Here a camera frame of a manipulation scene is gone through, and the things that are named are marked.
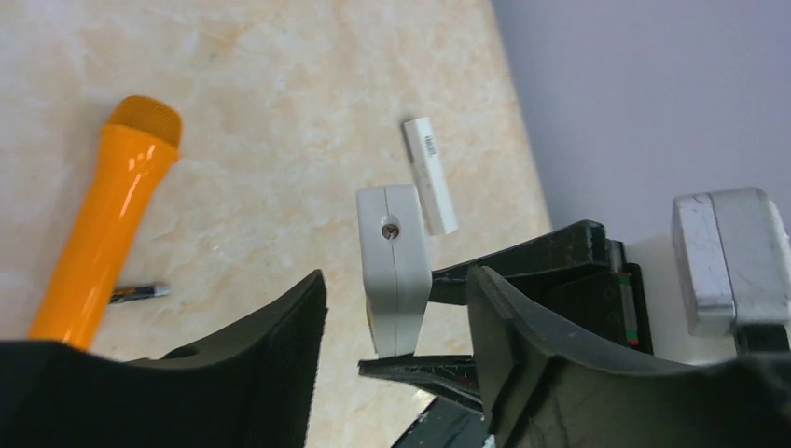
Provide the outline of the small white remote control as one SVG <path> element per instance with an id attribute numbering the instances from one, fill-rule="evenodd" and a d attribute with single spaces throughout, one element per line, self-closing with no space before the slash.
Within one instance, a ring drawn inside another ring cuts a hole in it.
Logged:
<path id="1" fill-rule="evenodd" d="M 368 326 L 380 358 L 412 355 L 432 288 L 417 189 L 385 185 L 356 192 Z"/>

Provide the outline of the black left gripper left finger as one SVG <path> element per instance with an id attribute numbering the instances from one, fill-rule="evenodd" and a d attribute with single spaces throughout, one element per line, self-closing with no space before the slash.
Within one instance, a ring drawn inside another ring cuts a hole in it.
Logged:
<path id="1" fill-rule="evenodd" d="M 158 359 L 63 343 L 1 345 L 5 447 L 301 447 L 326 284 L 309 273 L 263 308 Z"/>

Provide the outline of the long white remote control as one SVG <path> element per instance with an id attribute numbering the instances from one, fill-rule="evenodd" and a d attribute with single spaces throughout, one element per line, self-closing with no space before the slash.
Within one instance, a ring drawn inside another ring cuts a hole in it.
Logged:
<path id="1" fill-rule="evenodd" d="M 402 124 L 402 131 L 429 234 L 441 236 L 457 231 L 458 222 L 431 120 L 408 120 Z"/>

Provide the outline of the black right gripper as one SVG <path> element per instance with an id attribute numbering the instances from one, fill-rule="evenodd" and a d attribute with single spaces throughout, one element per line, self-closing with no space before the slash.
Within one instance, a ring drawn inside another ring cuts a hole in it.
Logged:
<path id="1" fill-rule="evenodd" d="M 468 270 L 489 267 L 526 297 L 600 337 L 652 355 L 641 268 L 605 226 L 580 220 L 530 241 L 432 272 L 431 302 L 465 306 Z M 474 358 L 385 357 L 358 362 L 358 375 L 402 383 L 483 413 Z"/>

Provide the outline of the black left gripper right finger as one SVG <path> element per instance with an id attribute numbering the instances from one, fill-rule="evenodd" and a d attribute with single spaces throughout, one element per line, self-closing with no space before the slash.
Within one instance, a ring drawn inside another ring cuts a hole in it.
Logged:
<path id="1" fill-rule="evenodd" d="M 693 366 L 631 350 L 487 267 L 466 297 L 484 419 L 500 447 L 786 447 L 790 356 Z"/>

